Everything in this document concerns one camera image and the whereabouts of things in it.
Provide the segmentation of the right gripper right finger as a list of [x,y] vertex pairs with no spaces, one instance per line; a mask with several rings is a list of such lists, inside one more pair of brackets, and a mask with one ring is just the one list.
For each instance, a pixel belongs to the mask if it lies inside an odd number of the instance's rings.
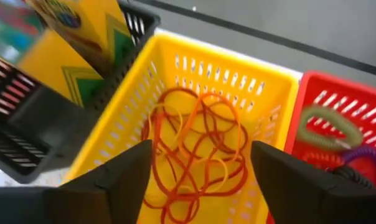
[[375,222],[375,189],[349,166],[318,169],[261,141],[251,164],[275,223]]

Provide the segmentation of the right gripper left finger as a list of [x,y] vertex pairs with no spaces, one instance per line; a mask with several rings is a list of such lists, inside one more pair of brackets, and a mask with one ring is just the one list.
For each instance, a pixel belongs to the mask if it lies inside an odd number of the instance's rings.
[[61,186],[60,223],[136,223],[152,158],[152,141],[144,140]]

